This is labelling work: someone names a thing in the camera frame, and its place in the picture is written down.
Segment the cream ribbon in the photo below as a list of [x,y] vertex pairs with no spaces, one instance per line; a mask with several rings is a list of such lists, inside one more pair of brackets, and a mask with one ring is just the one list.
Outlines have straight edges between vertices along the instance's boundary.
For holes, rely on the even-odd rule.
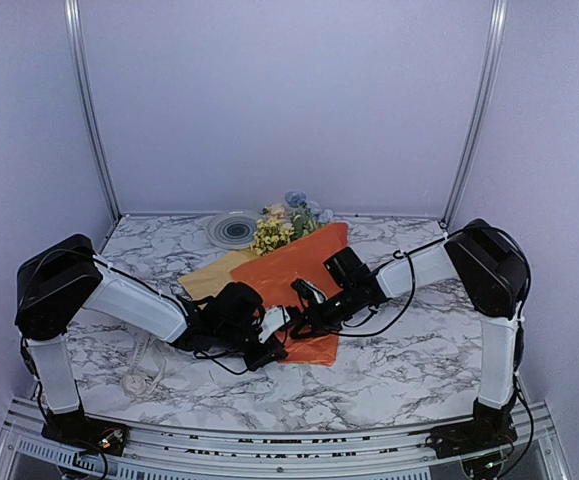
[[139,341],[120,381],[124,394],[132,401],[164,403],[171,400],[174,389],[167,382],[176,371],[177,360],[177,351],[153,335]]

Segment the pink rose fake stem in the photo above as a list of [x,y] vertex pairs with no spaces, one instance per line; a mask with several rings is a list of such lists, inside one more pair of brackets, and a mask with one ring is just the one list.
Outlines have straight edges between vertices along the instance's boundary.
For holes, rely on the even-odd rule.
[[281,203],[274,203],[263,208],[263,214],[268,219],[283,220],[286,218],[286,207]]

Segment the brown orange wrapping paper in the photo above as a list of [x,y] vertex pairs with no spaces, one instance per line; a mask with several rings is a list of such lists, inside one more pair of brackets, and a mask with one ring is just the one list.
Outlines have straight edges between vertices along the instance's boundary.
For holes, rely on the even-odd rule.
[[348,246],[349,226],[342,222],[326,225],[265,256],[249,250],[231,251],[215,262],[178,278],[194,300],[217,294],[230,282],[243,282],[263,299],[266,309],[298,306],[291,283],[310,282],[331,298],[341,288],[327,272],[324,262]]

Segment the green leafy fake stem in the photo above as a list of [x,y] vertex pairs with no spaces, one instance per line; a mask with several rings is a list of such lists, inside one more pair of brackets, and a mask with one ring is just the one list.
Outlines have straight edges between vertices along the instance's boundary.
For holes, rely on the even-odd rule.
[[309,209],[298,209],[293,212],[291,224],[293,227],[293,234],[291,236],[293,241],[304,238],[320,228],[320,224]]

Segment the yellow daisy fake bunch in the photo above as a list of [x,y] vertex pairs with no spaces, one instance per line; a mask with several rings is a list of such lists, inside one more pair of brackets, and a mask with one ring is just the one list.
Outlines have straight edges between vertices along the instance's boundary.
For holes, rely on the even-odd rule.
[[259,256],[265,256],[292,242],[294,227],[281,219],[265,217],[256,222],[256,230],[249,249]]

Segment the blue fake flower stem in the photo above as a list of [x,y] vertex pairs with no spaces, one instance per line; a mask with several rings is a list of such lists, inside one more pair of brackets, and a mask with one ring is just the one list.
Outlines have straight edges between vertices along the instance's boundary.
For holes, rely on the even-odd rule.
[[308,214],[318,223],[330,223],[333,219],[333,211],[323,208],[314,200],[309,200],[307,195],[298,190],[290,190],[285,194],[286,204],[296,211]]

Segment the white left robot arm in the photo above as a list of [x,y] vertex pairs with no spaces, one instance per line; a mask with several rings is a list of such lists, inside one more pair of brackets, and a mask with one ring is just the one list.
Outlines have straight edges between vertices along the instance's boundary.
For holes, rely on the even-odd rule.
[[173,297],[100,259],[87,236],[74,234],[19,267],[15,324],[57,415],[55,426],[75,445],[88,444],[96,432],[80,411],[66,345],[69,324],[84,311],[132,325],[198,359],[240,356],[248,372],[287,357],[276,335],[287,314],[265,308],[250,286],[231,282],[199,300]]

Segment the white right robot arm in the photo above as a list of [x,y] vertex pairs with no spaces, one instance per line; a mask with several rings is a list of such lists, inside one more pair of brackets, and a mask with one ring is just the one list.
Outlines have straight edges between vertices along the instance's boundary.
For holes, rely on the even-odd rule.
[[499,413],[515,403],[514,378],[521,361],[523,309],[531,287],[531,267],[518,243],[504,230],[475,219],[463,228],[371,269],[345,247],[326,259],[325,270],[339,287],[326,296],[296,279],[291,287],[299,305],[290,308],[294,340],[342,336],[343,324],[363,309],[372,315],[400,296],[412,299],[418,289],[450,278],[460,280],[481,317],[482,376],[474,413],[464,438],[484,448],[503,431]]

